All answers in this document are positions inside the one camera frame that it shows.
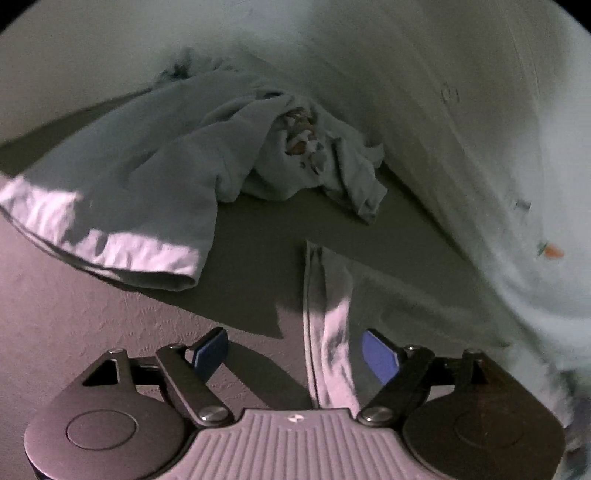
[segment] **crumpled towel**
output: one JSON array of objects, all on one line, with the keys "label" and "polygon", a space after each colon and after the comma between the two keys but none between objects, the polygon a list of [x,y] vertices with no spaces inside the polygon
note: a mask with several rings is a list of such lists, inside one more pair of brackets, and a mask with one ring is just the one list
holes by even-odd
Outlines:
[{"label": "crumpled towel", "polygon": [[77,268],[183,290],[198,282],[218,202],[322,187],[370,222],[386,194],[383,156],[309,98],[193,56],[14,178],[0,210]]}]

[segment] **fabric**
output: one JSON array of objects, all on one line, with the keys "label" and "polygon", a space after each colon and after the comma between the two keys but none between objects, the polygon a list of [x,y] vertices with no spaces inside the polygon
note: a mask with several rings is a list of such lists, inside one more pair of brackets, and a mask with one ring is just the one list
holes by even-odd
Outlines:
[{"label": "fabric", "polygon": [[251,61],[383,141],[547,358],[591,386],[591,35],[549,0],[257,4]]},{"label": "fabric", "polygon": [[566,427],[570,393],[560,374],[519,333],[518,322],[447,306],[429,294],[331,250],[308,243],[304,278],[304,342],[309,389],[321,408],[356,415],[380,390],[363,361],[361,336],[380,331],[397,345],[418,344],[440,356],[480,348],[532,392]]},{"label": "fabric", "polygon": [[218,202],[322,187],[370,222],[386,193],[381,147],[309,98],[225,61],[83,128],[0,192],[28,239],[92,273],[149,288],[196,285]]}]

